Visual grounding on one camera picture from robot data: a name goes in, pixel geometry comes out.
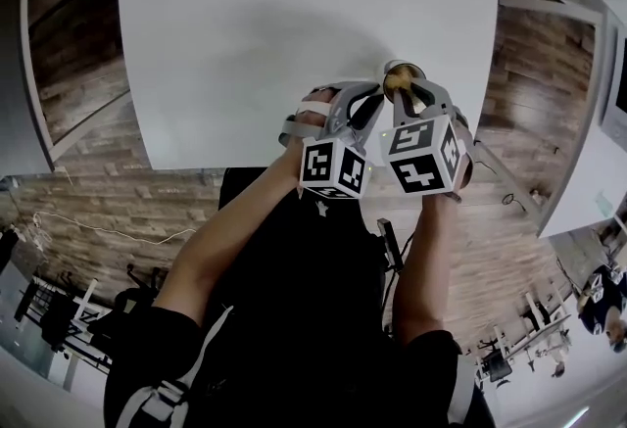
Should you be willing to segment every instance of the hand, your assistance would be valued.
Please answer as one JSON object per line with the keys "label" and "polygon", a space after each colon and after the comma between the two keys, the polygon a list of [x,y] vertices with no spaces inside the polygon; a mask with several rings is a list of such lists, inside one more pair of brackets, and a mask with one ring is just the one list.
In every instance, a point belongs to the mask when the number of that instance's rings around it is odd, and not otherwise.
{"label": "hand", "polygon": [[[316,90],[303,98],[303,101],[318,101],[321,103],[331,103],[335,91],[327,88],[324,90]],[[298,123],[304,123],[307,125],[324,126],[326,122],[326,116],[320,113],[314,113],[311,111],[303,111],[296,115],[295,121]],[[292,176],[296,176],[297,179],[301,176],[301,160],[303,158],[303,140],[300,137],[291,136],[287,143],[285,153],[280,157],[287,171]]]}

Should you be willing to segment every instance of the wrist strap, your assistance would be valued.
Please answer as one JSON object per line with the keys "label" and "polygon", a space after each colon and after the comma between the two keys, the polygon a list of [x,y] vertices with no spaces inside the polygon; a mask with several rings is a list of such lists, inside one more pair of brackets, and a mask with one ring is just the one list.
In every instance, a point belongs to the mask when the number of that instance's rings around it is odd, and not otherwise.
{"label": "wrist strap", "polygon": [[461,196],[458,195],[455,191],[449,191],[447,193],[442,193],[445,197],[449,197],[451,200],[455,200],[458,204],[461,203]]}

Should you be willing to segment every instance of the white wire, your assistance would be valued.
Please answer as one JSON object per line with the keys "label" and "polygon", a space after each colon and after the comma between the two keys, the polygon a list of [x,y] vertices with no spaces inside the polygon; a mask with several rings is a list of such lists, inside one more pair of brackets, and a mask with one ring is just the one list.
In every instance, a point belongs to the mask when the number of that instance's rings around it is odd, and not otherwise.
{"label": "white wire", "polygon": [[[88,224],[83,224],[82,222],[79,222],[79,221],[77,221],[75,219],[70,219],[69,217],[65,217],[64,215],[47,213],[45,211],[37,211],[37,212],[35,212],[35,214],[32,215],[32,221],[39,228],[41,228],[41,217],[39,216],[40,214],[50,215],[52,217],[58,217],[59,219],[66,220],[67,222],[71,222],[72,224],[76,224],[76,225],[82,226],[84,228],[93,229],[94,231],[104,231],[105,233],[114,233],[116,235],[123,236],[125,238],[129,238],[130,240],[134,240],[135,242],[144,242],[144,243],[147,243],[147,244],[150,244],[150,245],[162,245],[162,244],[165,244],[166,242],[168,242],[172,238],[177,237],[179,235],[183,235],[185,233],[189,233],[190,231],[192,233],[196,233],[195,229],[188,228],[188,229],[185,229],[183,231],[179,231],[178,233],[174,233],[173,235],[170,235],[168,238],[165,238],[164,240],[161,240],[160,242],[151,242],[150,240],[145,240],[143,238],[132,237],[130,235],[127,235],[126,233],[122,233],[121,231],[116,231],[115,229],[106,229],[106,228],[99,228],[99,227],[96,227],[96,226],[89,226]],[[46,233],[43,230],[42,230],[42,232],[48,237],[47,238],[48,241],[52,241],[52,238],[50,238],[50,235],[48,235],[48,233]]]}

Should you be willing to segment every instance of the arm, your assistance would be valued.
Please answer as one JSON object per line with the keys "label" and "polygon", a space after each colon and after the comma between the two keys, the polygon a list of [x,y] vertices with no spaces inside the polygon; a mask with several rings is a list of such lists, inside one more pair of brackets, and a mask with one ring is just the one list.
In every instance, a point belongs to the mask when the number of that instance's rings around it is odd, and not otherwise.
{"label": "arm", "polygon": [[579,296],[579,299],[577,300],[577,313],[581,314],[584,312],[584,308],[586,307],[586,304],[588,304],[588,301],[590,301],[590,289],[586,289],[582,292],[581,296]]}
{"label": "arm", "polygon": [[[466,128],[458,124],[456,133],[466,148],[472,147]],[[468,162],[468,157],[461,161],[456,191],[462,187]],[[444,195],[422,198],[422,212],[394,294],[394,333],[403,345],[426,332],[444,329],[457,221],[454,200]]]}
{"label": "arm", "polygon": [[[334,92],[319,90],[305,101],[329,103]],[[326,117],[305,111],[296,121],[323,126]],[[154,306],[177,311],[202,325],[207,301],[253,233],[278,203],[298,185],[303,141],[292,137],[283,156],[239,196],[218,211],[176,256]]]}

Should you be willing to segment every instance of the backpack strap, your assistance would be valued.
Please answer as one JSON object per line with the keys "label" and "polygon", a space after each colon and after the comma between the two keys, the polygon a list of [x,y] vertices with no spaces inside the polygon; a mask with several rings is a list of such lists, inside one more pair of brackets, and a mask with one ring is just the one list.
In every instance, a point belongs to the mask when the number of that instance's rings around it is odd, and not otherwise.
{"label": "backpack strap", "polygon": [[458,374],[451,402],[449,403],[449,424],[457,423],[462,425],[465,421],[466,415],[470,410],[470,403],[472,402],[475,372],[476,364],[458,355]]}
{"label": "backpack strap", "polygon": [[227,308],[212,326],[192,368],[177,381],[162,381],[157,388],[146,386],[137,390],[124,406],[116,428],[129,428],[139,410],[143,410],[162,423],[169,419],[170,428],[182,428],[189,409],[187,394],[203,364],[207,346],[216,336],[232,309],[233,307]]}

